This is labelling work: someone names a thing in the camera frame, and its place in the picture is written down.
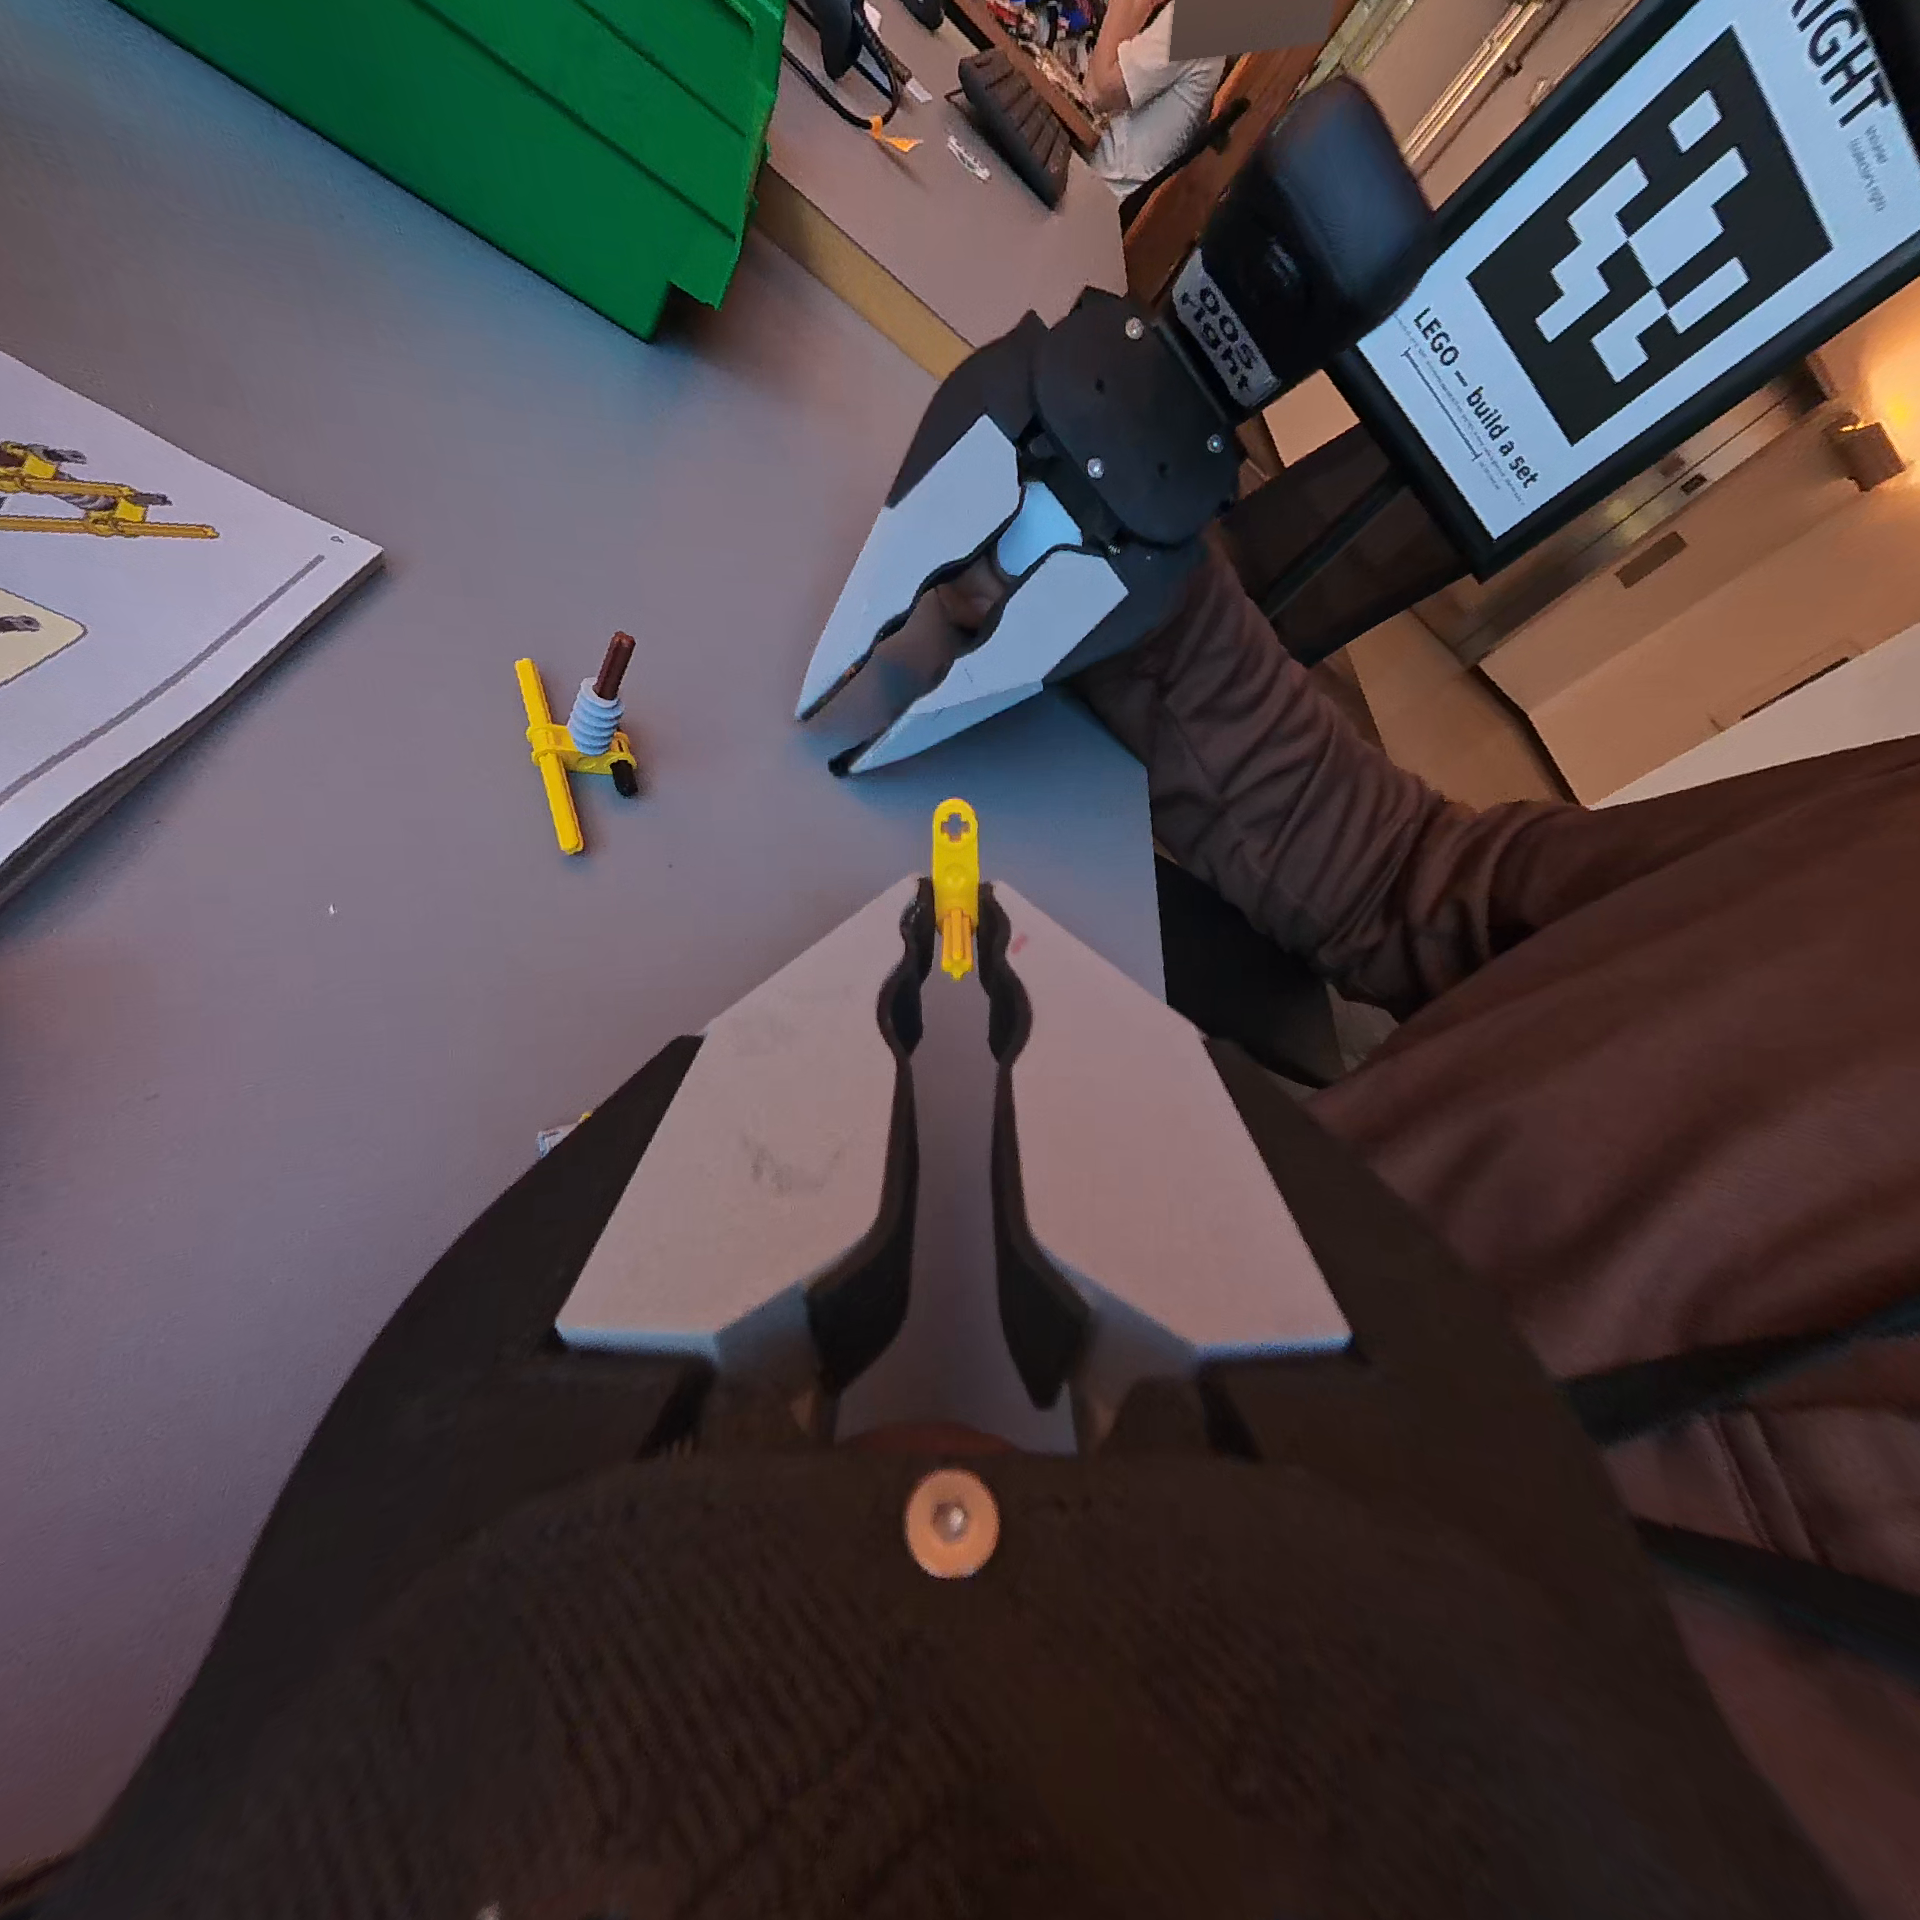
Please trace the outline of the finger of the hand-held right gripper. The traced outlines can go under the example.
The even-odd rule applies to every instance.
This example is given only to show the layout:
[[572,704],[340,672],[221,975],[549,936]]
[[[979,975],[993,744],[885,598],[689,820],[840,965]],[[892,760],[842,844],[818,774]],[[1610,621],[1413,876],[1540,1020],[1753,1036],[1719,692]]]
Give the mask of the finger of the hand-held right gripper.
[[829,759],[836,776],[861,776],[941,748],[1042,692],[1048,676],[1128,596],[1105,558],[1049,553],[1001,602],[984,639],[956,656],[874,741]]
[[1020,505],[1015,446],[995,420],[973,420],[898,502],[875,517],[808,661],[797,722],[836,697],[945,569],[968,567],[997,544]]

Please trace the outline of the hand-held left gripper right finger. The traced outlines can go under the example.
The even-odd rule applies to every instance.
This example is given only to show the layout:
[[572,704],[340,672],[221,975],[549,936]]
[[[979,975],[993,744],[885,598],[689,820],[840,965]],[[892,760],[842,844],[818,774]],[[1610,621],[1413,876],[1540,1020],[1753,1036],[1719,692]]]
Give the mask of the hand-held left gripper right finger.
[[979,889],[1000,1322],[1095,1452],[1141,1382],[1354,1327],[1203,1032],[1009,884]]

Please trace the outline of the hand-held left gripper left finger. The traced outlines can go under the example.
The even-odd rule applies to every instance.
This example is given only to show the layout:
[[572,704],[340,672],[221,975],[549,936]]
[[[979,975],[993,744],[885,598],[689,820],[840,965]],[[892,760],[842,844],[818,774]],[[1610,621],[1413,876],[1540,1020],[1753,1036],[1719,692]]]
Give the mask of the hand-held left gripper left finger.
[[911,1308],[931,957],[905,878],[709,1021],[557,1310],[567,1352],[693,1362],[836,1437]]

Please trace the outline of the small yellow lego connector piece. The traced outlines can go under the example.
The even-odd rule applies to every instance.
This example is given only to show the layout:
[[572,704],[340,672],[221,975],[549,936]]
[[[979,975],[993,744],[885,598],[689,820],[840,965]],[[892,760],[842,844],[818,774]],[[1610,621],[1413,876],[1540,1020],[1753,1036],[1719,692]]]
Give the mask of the small yellow lego connector piece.
[[936,807],[928,878],[941,969],[964,978],[976,967],[980,893],[979,820],[968,799],[949,798]]

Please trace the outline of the person's right forearm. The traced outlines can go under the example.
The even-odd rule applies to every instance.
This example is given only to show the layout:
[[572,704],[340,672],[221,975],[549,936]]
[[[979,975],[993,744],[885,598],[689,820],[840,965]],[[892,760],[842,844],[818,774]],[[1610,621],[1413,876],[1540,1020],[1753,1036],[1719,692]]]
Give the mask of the person's right forearm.
[[1408,1017],[1543,924],[1521,854],[1572,807],[1474,809],[1400,767],[1217,546],[1176,609],[1073,690],[1138,756],[1164,850],[1346,999]]

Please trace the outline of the lego assembly with grey spring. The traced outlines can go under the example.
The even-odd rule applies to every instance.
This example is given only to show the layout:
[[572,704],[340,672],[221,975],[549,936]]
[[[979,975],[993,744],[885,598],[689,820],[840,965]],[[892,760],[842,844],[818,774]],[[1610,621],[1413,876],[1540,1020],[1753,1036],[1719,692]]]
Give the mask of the lego assembly with grey spring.
[[625,728],[619,697],[634,650],[636,637],[616,630],[595,674],[576,688],[567,720],[557,720],[552,710],[538,663],[529,656],[515,661],[527,748],[564,857],[585,853],[585,829],[572,792],[575,776],[607,776],[625,799],[640,794],[640,764]]

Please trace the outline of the lego instruction booklet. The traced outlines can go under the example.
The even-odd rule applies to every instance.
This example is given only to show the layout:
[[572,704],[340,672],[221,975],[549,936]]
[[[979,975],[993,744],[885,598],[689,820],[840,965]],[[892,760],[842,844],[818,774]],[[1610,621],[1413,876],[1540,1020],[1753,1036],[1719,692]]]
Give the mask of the lego instruction booklet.
[[2,900],[385,560],[5,354]]

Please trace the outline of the black keyboard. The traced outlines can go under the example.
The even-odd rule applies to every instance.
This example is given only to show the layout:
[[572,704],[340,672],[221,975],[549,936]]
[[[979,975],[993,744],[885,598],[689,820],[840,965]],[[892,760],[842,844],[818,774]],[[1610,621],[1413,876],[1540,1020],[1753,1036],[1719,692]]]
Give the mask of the black keyboard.
[[973,52],[956,66],[976,128],[1044,207],[1061,206],[1075,146],[1065,121],[1004,48]]

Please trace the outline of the person's brown clothing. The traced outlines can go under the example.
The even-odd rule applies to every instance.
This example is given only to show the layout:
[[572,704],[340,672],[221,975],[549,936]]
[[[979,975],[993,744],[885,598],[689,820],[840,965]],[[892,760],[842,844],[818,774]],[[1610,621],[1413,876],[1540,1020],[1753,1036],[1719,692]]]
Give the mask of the person's brown clothing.
[[[1916,1294],[1916,738],[1521,854],[1543,924],[1315,1098],[1588,1376]],[[1916,1337],[1612,1454],[1649,1520],[1916,1596]],[[1916,1686],[1673,1593],[1749,1754],[1867,1914],[1916,1914]]]

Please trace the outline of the green plastic bin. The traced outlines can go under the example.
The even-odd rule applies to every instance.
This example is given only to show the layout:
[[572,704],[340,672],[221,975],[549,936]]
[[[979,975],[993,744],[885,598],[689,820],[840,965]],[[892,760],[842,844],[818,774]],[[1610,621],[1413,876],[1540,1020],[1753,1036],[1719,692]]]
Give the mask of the green plastic bin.
[[601,318],[725,301],[783,2],[125,2]]

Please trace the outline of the white counter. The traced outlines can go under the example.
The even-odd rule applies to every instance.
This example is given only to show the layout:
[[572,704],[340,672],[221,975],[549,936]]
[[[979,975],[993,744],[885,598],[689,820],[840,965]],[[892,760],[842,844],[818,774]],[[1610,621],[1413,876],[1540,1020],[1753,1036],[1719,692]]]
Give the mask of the white counter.
[[1484,670],[1519,705],[1572,798],[1652,799],[1919,730],[1919,628],[1884,639],[1645,637],[1572,664],[1511,639]]

